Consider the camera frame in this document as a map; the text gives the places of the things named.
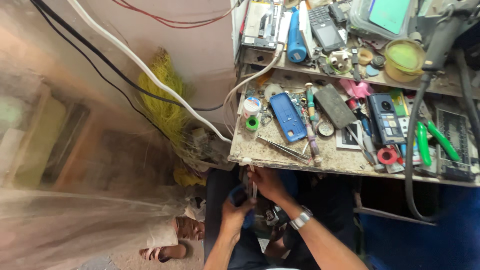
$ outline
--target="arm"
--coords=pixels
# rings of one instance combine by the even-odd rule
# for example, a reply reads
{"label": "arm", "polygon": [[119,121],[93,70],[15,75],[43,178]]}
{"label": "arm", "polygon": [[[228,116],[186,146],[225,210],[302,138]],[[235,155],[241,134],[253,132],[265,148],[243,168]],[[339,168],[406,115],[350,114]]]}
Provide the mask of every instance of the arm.
{"label": "arm", "polygon": [[[262,195],[278,204],[290,219],[296,219],[303,212],[303,208],[286,192],[276,171],[255,167],[255,172],[249,172],[248,175],[257,184]],[[299,233],[321,269],[367,269],[355,253],[316,219],[310,218],[299,229]]]}
{"label": "arm", "polygon": [[250,199],[236,208],[227,198],[222,208],[222,225],[212,251],[205,262],[204,270],[227,270],[233,247],[240,240],[240,230],[247,212],[255,206]]}

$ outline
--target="blue phone back cover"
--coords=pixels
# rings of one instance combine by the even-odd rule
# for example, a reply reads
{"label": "blue phone back cover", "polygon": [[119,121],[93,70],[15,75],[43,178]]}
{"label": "blue phone back cover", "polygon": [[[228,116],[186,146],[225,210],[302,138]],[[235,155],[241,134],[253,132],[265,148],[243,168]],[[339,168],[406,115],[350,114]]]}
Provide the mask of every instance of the blue phone back cover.
{"label": "blue phone back cover", "polygon": [[[270,104],[289,142],[302,139],[307,135],[307,128],[287,93],[274,95],[270,98]],[[292,136],[288,135],[289,131],[293,132]]]}

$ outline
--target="wristwatch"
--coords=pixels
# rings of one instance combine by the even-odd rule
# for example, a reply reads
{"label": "wristwatch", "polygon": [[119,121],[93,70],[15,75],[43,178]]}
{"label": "wristwatch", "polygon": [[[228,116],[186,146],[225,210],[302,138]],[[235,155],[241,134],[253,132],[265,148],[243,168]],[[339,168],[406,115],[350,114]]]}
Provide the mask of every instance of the wristwatch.
{"label": "wristwatch", "polygon": [[300,216],[290,221],[290,225],[297,231],[301,227],[303,227],[305,223],[307,223],[310,220],[310,218],[313,216],[312,211],[310,211],[308,208],[306,208],[303,205],[302,207],[303,207],[303,212],[300,214]]}

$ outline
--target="hand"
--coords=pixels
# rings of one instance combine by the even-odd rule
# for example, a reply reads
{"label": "hand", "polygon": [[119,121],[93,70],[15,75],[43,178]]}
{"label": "hand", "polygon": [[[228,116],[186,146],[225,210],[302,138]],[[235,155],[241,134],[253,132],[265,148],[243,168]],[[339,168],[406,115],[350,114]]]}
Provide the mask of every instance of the hand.
{"label": "hand", "polygon": [[222,225],[220,235],[231,238],[237,243],[240,240],[240,230],[243,225],[245,215],[255,207],[256,200],[251,198],[245,201],[240,207],[235,207],[230,198],[227,197],[222,208]]}
{"label": "hand", "polygon": [[248,166],[247,170],[249,181],[257,184],[258,190],[265,198],[278,203],[278,199],[290,197],[275,169],[255,166],[255,172],[252,172]]}

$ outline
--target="wire cutters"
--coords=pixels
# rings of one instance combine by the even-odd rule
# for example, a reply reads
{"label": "wire cutters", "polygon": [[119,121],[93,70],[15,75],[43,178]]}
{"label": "wire cutters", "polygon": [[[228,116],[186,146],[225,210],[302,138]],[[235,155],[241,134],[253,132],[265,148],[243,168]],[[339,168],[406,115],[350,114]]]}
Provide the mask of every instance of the wire cutters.
{"label": "wire cutters", "polygon": [[452,144],[448,141],[445,135],[443,135],[437,129],[432,121],[427,120],[425,117],[419,116],[419,121],[417,122],[417,138],[419,141],[420,155],[423,163],[426,166],[430,166],[432,164],[432,159],[430,158],[430,153],[428,150],[427,131],[437,139],[438,143],[445,149],[445,152],[447,152],[448,156],[450,156],[453,161],[460,160],[460,157],[453,148]]}

